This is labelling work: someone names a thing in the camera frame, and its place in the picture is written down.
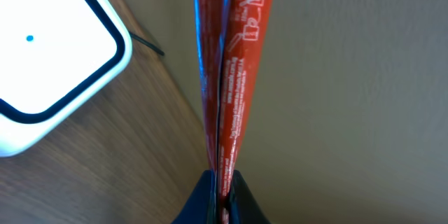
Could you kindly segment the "red stick sachet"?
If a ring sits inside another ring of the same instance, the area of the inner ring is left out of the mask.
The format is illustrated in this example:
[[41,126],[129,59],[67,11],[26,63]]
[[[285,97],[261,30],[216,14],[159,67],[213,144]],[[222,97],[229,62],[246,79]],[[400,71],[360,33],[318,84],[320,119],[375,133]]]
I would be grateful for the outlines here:
[[249,119],[272,0],[194,0],[206,153],[215,174],[214,223],[228,200]]

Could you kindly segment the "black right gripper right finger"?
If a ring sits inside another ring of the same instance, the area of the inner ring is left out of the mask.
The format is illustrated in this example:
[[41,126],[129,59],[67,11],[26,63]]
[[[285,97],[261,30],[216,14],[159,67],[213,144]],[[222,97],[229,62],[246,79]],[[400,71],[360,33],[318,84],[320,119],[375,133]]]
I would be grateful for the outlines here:
[[270,224],[256,202],[242,174],[234,170],[229,200],[227,201],[229,211],[229,224]]

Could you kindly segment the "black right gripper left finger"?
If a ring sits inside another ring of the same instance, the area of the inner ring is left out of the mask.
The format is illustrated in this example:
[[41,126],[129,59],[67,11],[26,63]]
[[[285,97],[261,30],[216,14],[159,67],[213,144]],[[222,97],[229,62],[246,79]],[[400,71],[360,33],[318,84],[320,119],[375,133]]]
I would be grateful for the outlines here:
[[214,223],[214,182],[211,170],[202,173],[189,198],[172,224],[210,224]]

